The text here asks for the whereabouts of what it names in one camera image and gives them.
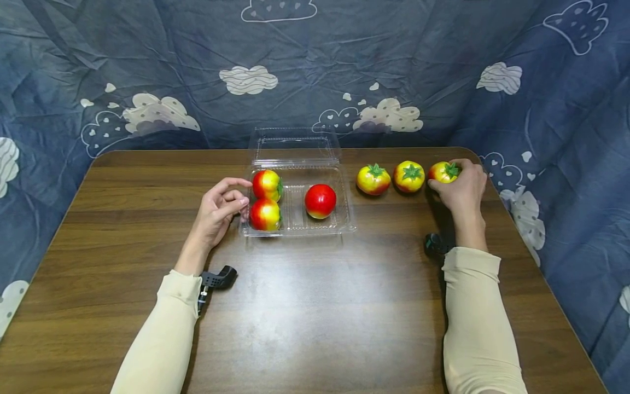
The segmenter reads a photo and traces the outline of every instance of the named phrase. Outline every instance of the blue fabric backdrop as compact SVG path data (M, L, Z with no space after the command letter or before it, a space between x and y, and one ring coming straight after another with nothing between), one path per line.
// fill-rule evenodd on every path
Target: blue fabric backdrop
M630 3L0 0L0 335L93 158L253 127L480 155L611 393L630 385Z

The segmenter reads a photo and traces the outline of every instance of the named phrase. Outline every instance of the person's left hand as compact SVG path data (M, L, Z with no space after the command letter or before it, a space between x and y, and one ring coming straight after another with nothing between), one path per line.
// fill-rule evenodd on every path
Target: person's left hand
M224 178L203 195L197 218L181 250L175 271L199 275L210 250L217 246L230 227L232 218L249 204L249 199L235 186L251 187L240 178Z

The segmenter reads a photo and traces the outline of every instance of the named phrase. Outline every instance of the clear plastic clamshell box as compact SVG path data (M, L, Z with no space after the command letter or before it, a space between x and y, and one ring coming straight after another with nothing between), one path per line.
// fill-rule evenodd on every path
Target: clear plastic clamshell box
M341 149L334 131L328 128L255 129L249 140L251 166L246 179L256 172L273 170L282 178L278 204L282 222L278 231L260 231L249 223L249 208L241 221L245 237L334 235L355 231L349 185L340 163ZM337 194L337 205L326 219L313 219L304 207L304 196L313 185L329 185ZM256 201L249 191L250 206Z

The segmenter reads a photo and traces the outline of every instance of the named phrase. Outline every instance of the toy tomato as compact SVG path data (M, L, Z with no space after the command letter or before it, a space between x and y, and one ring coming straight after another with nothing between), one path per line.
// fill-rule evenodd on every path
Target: toy tomato
M278 202L282 197L282 178L271 170L259 171L251 180L257 199L271 199Z
M380 195L392 182L387 171L378 164L365 166L357 175L357 186L369 195Z
M425 183L425 171L415 161L406 160L396 166L394 183L401 192L417 192Z
M275 231L280 228L280 206L271 199L257 200L249 209L251 226L257 230Z
M457 164L441 161L431 166L428 176L429 179L435 179L442 183L450 183L457 179L461 171Z
M328 185L311 186L304 197L306 212L314 219L326 219L333 213L335 204L337 204L337 195Z

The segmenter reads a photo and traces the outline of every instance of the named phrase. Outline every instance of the arm sleeve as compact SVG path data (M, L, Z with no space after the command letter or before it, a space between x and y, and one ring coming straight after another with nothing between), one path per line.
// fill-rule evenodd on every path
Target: arm sleeve
M179 394L184 384L201 278L171 271L120 366L112 394Z
M450 394L527 393L499 292L500 262L463 247L446 255L444 374Z

